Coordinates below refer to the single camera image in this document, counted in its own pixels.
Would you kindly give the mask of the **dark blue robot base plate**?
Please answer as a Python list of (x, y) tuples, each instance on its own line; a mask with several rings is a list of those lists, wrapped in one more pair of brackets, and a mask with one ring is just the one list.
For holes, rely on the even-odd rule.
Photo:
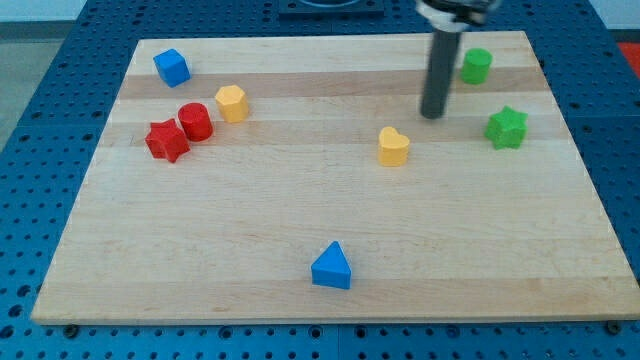
[(279, 0), (281, 19), (305, 16), (383, 15), (383, 0)]

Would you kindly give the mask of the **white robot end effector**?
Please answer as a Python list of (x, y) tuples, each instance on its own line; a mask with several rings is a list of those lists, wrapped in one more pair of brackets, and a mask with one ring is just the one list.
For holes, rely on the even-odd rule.
[(502, 0), (416, 0), (416, 11), (430, 25), (444, 32), (463, 32), (469, 26), (484, 26)]

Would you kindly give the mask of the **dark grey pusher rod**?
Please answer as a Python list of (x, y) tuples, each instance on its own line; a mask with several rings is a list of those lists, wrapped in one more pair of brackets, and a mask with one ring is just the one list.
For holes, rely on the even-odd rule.
[(444, 115), (461, 35), (438, 29), (433, 32), (420, 107), (424, 118), (439, 119)]

